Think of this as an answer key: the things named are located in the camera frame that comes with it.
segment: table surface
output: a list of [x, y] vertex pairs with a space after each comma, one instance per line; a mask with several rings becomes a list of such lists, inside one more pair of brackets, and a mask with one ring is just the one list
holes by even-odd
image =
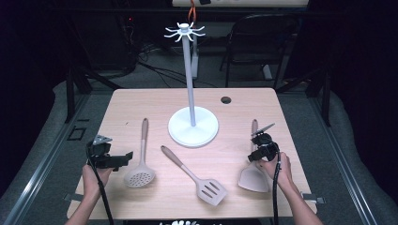
[[[193, 1], [196, 7], [207, 8], [305, 8], [308, 0], [212, 0], [211, 4], [201, 5], [199, 0]], [[173, 7], [190, 7], [191, 1], [173, 0]]]
[[[194, 104], [213, 112], [219, 121], [215, 139], [200, 148], [186, 148], [168, 133], [168, 121], [178, 110], [188, 107], [188, 92], [177, 89], [120, 89], [111, 98], [99, 134], [113, 140], [111, 156], [124, 156], [133, 151], [129, 166], [112, 172], [106, 193], [114, 219], [176, 219], [176, 218], [266, 218], [273, 216], [272, 194], [253, 192], [240, 187], [241, 171], [249, 165], [252, 120], [259, 128], [271, 123], [267, 130], [281, 151], [291, 160], [292, 174], [300, 191], [311, 193], [289, 128], [275, 91], [270, 88], [195, 88]], [[231, 98], [229, 104], [222, 98]], [[138, 166], [140, 160], [141, 125], [148, 118], [145, 162], [156, 172], [155, 179], [144, 187], [127, 187], [123, 178]], [[228, 191], [219, 205], [199, 199], [195, 183], [161, 151], [170, 148], [199, 178], [216, 179]], [[83, 181], [76, 188], [83, 194]], [[316, 206], [307, 202], [313, 211]], [[79, 202], [72, 201], [68, 217]], [[280, 217], [291, 217], [289, 204], [278, 188]], [[106, 219], [102, 200], [91, 218]]]

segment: wrist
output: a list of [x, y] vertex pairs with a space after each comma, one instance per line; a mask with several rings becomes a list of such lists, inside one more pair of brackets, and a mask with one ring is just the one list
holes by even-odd
[[84, 194], [82, 201], [96, 202], [99, 198], [100, 198], [100, 189], [96, 188], [96, 189], [87, 191]]

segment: slotted spoon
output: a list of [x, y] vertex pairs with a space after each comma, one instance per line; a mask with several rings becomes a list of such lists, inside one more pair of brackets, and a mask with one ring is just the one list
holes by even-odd
[[[252, 134], [258, 129], [258, 122], [256, 119], [252, 122]], [[252, 143], [252, 151], [255, 150], [255, 146]], [[257, 168], [256, 161], [252, 161], [248, 167], [242, 170], [240, 178], [237, 184], [252, 191], [257, 192], [269, 192], [269, 186], [267, 176]]]
[[169, 148], [162, 146], [161, 151], [192, 178], [196, 184], [196, 194], [203, 201], [212, 205], [217, 205], [226, 196], [226, 189], [218, 181], [214, 179], [199, 179], [181, 162], [181, 160], [178, 159], [178, 157]]
[[155, 178], [155, 172], [145, 164], [145, 149], [148, 135], [149, 122], [145, 118], [142, 125], [141, 136], [141, 159], [140, 164], [132, 171], [126, 173], [124, 183], [133, 188], [142, 187], [149, 184]]

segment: metal bracket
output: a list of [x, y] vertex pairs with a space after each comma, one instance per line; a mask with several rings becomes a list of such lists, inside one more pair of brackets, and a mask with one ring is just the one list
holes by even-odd
[[93, 145], [98, 145], [98, 144], [101, 144], [101, 143], [108, 143], [111, 140], [112, 140], [111, 138], [108, 138], [108, 137], [105, 137], [105, 136], [97, 134], [96, 138], [93, 141]]
[[72, 202], [72, 200], [81, 202], [82, 199], [83, 199], [83, 195], [81, 195], [81, 194], [76, 194], [76, 193], [73, 193], [73, 194], [65, 194], [65, 196], [64, 196], [64, 200], [67, 201], [67, 202]]
[[313, 203], [326, 203], [325, 198], [323, 197], [316, 197], [315, 194], [308, 194], [308, 193], [302, 193], [301, 196], [305, 201], [311, 201]]

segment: white spatula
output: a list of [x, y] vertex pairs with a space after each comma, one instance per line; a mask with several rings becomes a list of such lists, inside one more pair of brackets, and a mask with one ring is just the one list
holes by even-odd
[[178, 157], [169, 148], [162, 146], [161, 151], [192, 178], [196, 184], [196, 193], [203, 201], [212, 205], [217, 205], [226, 196], [226, 189], [218, 181], [214, 179], [199, 179], [181, 162], [181, 160], [178, 159]]

